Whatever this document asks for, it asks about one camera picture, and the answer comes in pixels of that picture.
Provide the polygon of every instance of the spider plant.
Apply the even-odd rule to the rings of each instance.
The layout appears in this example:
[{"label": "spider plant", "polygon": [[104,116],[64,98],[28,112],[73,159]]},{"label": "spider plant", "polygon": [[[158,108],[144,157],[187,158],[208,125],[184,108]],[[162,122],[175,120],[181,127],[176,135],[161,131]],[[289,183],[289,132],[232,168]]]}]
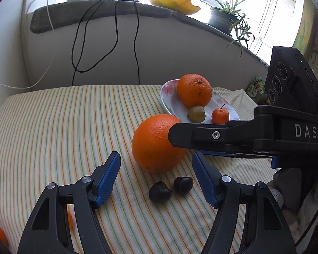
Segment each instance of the spider plant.
[{"label": "spider plant", "polygon": [[233,29],[235,30],[237,39],[230,42],[226,46],[226,48],[232,43],[237,41],[240,47],[240,57],[241,57],[241,55],[243,54],[243,44],[241,42],[244,41],[246,44],[246,47],[248,48],[248,41],[250,41],[251,39],[253,39],[253,41],[255,40],[254,35],[249,31],[251,27],[248,25],[248,18],[246,17],[245,13],[243,13],[241,9],[237,8],[239,4],[241,4],[242,2],[246,0],[241,0],[241,1],[235,0],[235,2],[233,2],[233,0],[229,2],[225,0],[224,3],[220,0],[215,0],[215,1],[218,2],[221,6],[221,9],[218,12],[226,12],[226,13],[232,14],[238,19],[238,21],[236,22],[231,22],[232,25],[229,28],[230,30],[233,30]]}]

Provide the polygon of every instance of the orange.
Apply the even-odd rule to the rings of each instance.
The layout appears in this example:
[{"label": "orange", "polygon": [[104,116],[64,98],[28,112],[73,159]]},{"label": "orange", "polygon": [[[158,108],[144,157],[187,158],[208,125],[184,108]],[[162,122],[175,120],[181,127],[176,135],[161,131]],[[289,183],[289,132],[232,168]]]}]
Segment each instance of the orange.
[{"label": "orange", "polygon": [[212,89],[209,82],[198,74],[182,76],[177,85],[180,100],[189,108],[193,106],[205,107],[212,98]]},{"label": "orange", "polygon": [[212,122],[214,124],[225,124],[230,120],[229,111],[223,108],[225,104],[221,108],[217,108],[212,112]]},{"label": "orange", "polygon": [[135,161],[144,169],[163,173],[172,170],[183,159],[186,150],[173,147],[168,140],[169,129],[181,122],[173,115],[159,114],[144,120],[132,139]]},{"label": "orange", "polygon": [[8,247],[7,237],[6,237],[4,231],[2,231],[1,228],[0,228],[0,241],[1,241],[6,247]]},{"label": "orange", "polygon": [[70,210],[68,209],[68,206],[67,206],[67,218],[68,218],[68,226],[71,229],[73,227],[73,218],[70,213]]}]

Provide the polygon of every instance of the plate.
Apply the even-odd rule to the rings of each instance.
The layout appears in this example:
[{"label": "plate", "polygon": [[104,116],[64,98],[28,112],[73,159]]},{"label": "plate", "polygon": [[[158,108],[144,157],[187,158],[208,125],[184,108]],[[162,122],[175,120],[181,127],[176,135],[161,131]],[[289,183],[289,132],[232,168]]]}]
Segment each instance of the plate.
[{"label": "plate", "polygon": [[[177,94],[177,84],[179,79],[171,80],[166,82],[160,90],[160,97],[161,102],[164,105],[165,110],[168,114],[174,115],[177,118],[179,118],[184,123],[191,123],[187,117],[188,113],[188,107],[186,107],[183,102],[179,99]],[[211,101],[207,104],[205,107],[205,115],[206,118],[202,123],[211,124],[212,119],[211,115],[214,109],[220,108],[221,106],[224,106],[229,111],[230,114],[230,120],[239,120],[239,116],[236,112],[236,110],[228,103],[228,101],[216,93],[215,91],[212,91],[212,98]]]}]

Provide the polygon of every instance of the flower pot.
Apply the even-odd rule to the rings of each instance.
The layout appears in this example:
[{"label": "flower pot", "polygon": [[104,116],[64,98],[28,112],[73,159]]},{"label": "flower pot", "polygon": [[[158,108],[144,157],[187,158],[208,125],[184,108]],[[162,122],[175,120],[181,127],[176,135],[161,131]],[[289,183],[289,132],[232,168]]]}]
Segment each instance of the flower pot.
[{"label": "flower pot", "polygon": [[219,10],[220,8],[211,8],[211,17],[209,18],[208,24],[227,35],[230,35],[230,26],[238,21],[238,18],[224,11],[219,12]]}]

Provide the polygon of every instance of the table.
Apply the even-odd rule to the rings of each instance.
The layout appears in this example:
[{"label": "table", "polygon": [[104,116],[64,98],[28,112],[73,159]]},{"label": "table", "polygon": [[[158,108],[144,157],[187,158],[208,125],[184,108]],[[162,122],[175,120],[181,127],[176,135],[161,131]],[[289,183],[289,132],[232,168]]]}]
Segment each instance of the table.
[{"label": "table", "polygon": [[[256,104],[243,90],[215,88],[241,119],[252,119]],[[10,249],[17,251],[27,219],[44,187],[76,182],[101,165],[111,151],[121,154],[121,168],[110,200],[97,211],[113,253],[200,253],[216,210],[206,203],[191,166],[193,150],[172,171],[152,174],[134,161],[131,139],[146,118],[165,113],[160,86],[77,86],[9,97],[0,108],[0,226]],[[207,157],[240,183],[268,182],[275,172],[266,159]],[[177,176],[194,179],[185,197],[165,204],[148,199],[157,181],[169,187]],[[243,230],[240,205],[231,252]],[[75,250],[83,253],[76,226]]]}]

